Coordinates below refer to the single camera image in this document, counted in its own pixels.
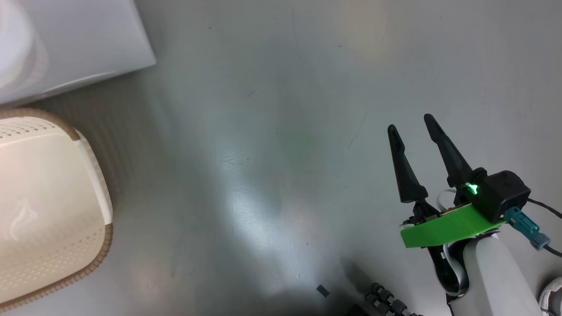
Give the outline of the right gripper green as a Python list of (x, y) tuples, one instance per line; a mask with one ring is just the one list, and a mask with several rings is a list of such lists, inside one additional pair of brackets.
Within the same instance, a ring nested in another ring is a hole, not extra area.
[[(449, 187), (468, 182), (472, 168), (432, 114), (424, 115), (431, 140), (437, 144), (447, 170)], [(428, 192), (415, 176), (405, 155), (397, 128), (387, 128), (400, 202), (413, 203), (413, 215), (400, 226), (406, 248), (429, 252), (438, 282), (448, 304), (493, 304), (501, 302), (501, 262), (504, 248), (493, 224), (468, 203), (439, 211), (425, 200)]]

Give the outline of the white sneaker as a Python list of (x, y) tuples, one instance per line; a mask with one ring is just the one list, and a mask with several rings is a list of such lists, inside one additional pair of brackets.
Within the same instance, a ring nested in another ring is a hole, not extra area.
[(555, 278), (540, 293), (542, 316), (562, 316), (562, 277)]

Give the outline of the white front-load washing machine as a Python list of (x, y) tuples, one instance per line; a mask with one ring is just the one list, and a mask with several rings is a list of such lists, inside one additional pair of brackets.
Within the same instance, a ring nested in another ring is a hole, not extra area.
[(154, 64), (135, 0), (0, 0), (0, 107)]

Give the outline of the cream perforated laundry basket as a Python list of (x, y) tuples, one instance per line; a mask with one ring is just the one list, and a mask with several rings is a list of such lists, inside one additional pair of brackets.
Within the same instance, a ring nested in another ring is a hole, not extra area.
[(0, 110), (0, 313), (92, 274), (113, 235), (110, 193), (85, 136), (46, 111)]

